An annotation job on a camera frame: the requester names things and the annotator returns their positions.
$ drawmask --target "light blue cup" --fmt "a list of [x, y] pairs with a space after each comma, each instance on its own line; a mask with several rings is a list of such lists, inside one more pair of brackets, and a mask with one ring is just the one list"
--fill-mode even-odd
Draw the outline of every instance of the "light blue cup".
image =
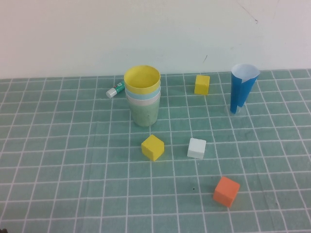
[[161, 86], [159, 86], [159, 88], [157, 90], [155, 90], [154, 92], [151, 92], [150, 94], [145, 94], [145, 95], [141, 95], [141, 94], [135, 94], [133, 92], [130, 92], [127, 88], [125, 88], [125, 92], [126, 94], [136, 100], [149, 100], [152, 99], [153, 97], [155, 97], [159, 92], [161, 91]]

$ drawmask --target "cube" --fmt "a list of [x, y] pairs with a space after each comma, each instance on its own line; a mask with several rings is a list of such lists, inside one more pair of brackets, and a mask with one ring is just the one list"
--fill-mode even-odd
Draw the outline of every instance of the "cube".
[[141, 144], [141, 151], [146, 157], [155, 161], [164, 152], [164, 142], [152, 134]]
[[195, 159], [203, 159], [206, 141], [190, 138], [187, 156]]
[[209, 76], [197, 75], [195, 80], [194, 93], [198, 95], [207, 95], [209, 88]]
[[240, 184], [223, 176], [215, 189], [213, 199], [226, 207], [231, 207], [239, 188]]

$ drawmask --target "white cup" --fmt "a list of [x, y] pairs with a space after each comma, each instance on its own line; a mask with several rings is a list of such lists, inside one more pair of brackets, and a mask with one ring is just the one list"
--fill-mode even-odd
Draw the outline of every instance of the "white cup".
[[147, 105], [153, 104], [160, 98], [160, 96], [161, 96], [161, 92], [159, 92], [156, 96], [154, 96], [153, 98], [149, 100], [137, 100], [126, 94], [128, 101], [138, 106], [147, 106]]

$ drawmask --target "plastic cup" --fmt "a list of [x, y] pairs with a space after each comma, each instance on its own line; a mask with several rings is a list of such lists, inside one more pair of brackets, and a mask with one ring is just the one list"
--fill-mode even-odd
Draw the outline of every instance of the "plastic cup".
[[260, 71], [250, 64], [235, 65], [231, 70], [230, 111], [234, 114], [242, 108]]
[[132, 97], [129, 97], [126, 94], [126, 97], [127, 97], [129, 102], [136, 104], [136, 105], [139, 105], [139, 106], [147, 106], [147, 105], [153, 104], [154, 102], [157, 101], [158, 98], [160, 98], [160, 96], [161, 96], [161, 92], [157, 93], [156, 96], [154, 96], [153, 98], [151, 98], [149, 100], [137, 100], [137, 99], [134, 99]]
[[150, 66], [130, 68], [124, 75], [125, 87], [134, 94], [150, 94], [160, 86], [160, 73]]
[[136, 100], [149, 100], [152, 99], [153, 97], [155, 97], [159, 92], [161, 91], [161, 86], [158, 87], [157, 90], [155, 90], [154, 92], [151, 92], [150, 94], [145, 94], [145, 95], [141, 95], [141, 94], [135, 94], [133, 92], [130, 92], [127, 88], [125, 89], [125, 93]]
[[142, 127], [154, 124], [157, 120], [157, 114], [160, 106], [160, 97], [152, 104], [139, 106], [129, 101], [130, 111], [133, 121]]

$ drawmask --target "stacked cups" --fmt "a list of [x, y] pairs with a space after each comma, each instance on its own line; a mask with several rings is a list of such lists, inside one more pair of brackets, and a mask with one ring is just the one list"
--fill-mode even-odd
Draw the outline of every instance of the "stacked cups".
[[160, 73], [150, 66], [130, 68], [124, 75], [126, 98], [132, 118], [142, 127], [157, 120], [160, 105]]

